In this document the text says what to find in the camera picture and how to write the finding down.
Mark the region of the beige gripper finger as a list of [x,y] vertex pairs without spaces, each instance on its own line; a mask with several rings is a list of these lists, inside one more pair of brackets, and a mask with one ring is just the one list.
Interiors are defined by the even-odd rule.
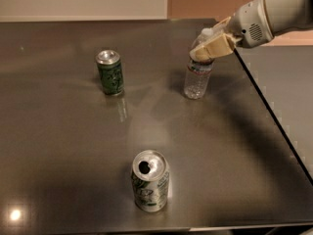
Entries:
[[224,30],[204,29],[194,41],[189,55],[195,62],[210,62],[232,54],[241,41],[240,37]]
[[213,27],[213,31],[215,33],[218,32],[229,32],[229,22],[231,20],[231,17],[227,17],[224,20],[222,20],[221,22],[217,23],[214,27]]

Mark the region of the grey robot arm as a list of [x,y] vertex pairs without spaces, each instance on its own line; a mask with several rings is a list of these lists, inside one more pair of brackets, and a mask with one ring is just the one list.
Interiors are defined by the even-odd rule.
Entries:
[[254,48],[276,36],[312,28],[313,0],[253,0],[233,16],[204,28],[191,47],[195,62],[232,54],[236,47]]

